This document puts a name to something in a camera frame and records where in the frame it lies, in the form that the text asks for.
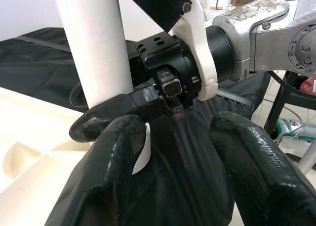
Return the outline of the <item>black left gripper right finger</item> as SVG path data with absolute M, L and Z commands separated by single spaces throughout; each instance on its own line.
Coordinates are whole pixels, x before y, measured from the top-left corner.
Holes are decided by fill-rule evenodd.
M 315 188 L 263 128 L 220 112 L 209 131 L 246 226 L 315 225 Z

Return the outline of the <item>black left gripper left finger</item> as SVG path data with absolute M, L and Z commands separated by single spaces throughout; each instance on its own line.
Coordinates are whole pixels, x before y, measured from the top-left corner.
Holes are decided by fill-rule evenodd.
M 140 117 L 112 121 L 71 172 L 48 225 L 122 226 L 133 168 L 145 139 Z

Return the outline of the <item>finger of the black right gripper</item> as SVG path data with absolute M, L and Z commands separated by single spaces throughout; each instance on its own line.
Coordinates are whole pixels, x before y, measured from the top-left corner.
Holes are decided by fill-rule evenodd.
M 71 125 L 69 136 L 76 142 L 95 141 L 113 120 L 125 115 L 136 115 L 146 123 L 170 115 L 170 109 L 154 85 L 143 87 L 90 108 Z
M 87 101 L 83 92 L 81 83 L 76 84 L 69 95 L 69 102 L 75 109 L 86 111 L 88 109 Z

